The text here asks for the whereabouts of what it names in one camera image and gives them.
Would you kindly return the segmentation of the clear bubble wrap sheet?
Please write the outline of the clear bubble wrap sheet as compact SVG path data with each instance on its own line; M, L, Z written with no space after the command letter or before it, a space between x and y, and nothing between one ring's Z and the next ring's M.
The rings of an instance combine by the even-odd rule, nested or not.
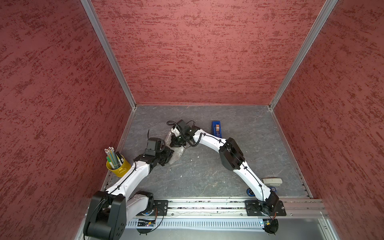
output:
M172 154L172 157L170 158L169 160L169 164L170 165L173 165L175 162L179 161L182 156L183 156L183 153L185 151L185 149L183 147L171 147L171 138L172 138L172 135L173 133L172 132L168 132L166 138L165 138L165 144L167 147L169 147L171 150L173 150L173 154Z

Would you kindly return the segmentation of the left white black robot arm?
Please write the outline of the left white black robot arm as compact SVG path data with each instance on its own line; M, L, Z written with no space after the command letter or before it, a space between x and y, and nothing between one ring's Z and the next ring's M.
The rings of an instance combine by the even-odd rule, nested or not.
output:
M164 140L149 138L145 152L136 157L127 173L106 191L97 191L92 196L83 237L118 240L123 235L128 220L140 213L151 212L154 209L153 194L133 192L154 167L167 164L173 152Z

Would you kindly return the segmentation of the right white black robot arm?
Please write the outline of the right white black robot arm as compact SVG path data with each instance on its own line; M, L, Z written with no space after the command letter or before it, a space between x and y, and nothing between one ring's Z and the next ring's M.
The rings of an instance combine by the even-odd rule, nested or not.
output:
M273 215L276 211L279 197L266 186L252 171L245 160L244 154L233 138L223 139L211 135L196 126L189 126L183 120L167 121L171 126L171 147L196 147L204 145L220 155L222 165L236 173L251 189L255 198L261 204L261 211Z

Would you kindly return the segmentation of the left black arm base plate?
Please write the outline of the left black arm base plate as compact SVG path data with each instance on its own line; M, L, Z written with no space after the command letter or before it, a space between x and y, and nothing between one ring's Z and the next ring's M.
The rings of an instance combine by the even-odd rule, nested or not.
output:
M154 207L150 212L150 216L166 216L168 213L168 205L168 200L154 200Z

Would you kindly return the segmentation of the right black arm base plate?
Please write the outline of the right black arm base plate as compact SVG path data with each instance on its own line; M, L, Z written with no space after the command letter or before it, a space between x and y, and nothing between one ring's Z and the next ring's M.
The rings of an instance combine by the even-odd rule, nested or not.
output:
M262 205L260 201L247 200L245 201L245 209L249 217L285 217L286 209L282 201L278 201L272 209Z

